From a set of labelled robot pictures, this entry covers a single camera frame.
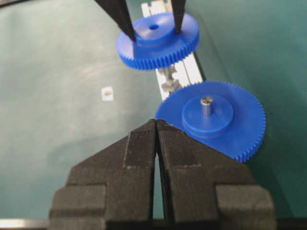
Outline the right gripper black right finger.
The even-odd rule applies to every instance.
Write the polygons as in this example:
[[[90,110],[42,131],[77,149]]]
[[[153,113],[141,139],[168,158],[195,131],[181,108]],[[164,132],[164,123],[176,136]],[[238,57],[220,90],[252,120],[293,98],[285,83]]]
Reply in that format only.
[[[165,217],[175,230],[273,230],[270,193],[248,166],[156,122]]]

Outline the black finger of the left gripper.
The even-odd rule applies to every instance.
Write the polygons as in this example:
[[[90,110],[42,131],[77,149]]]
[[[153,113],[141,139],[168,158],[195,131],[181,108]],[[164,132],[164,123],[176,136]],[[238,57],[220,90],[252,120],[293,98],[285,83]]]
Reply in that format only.
[[[136,41],[129,10],[125,0],[95,0],[95,2],[117,23],[131,41]]]
[[[186,0],[171,0],[176,33],[181,33]]]

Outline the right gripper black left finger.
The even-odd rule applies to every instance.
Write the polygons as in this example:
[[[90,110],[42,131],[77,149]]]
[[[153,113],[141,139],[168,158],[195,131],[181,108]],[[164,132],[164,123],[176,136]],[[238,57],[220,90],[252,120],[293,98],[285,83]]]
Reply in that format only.
[[[156,121],[75,165],[49,212],[51,230],[148,230],[153,218]]]

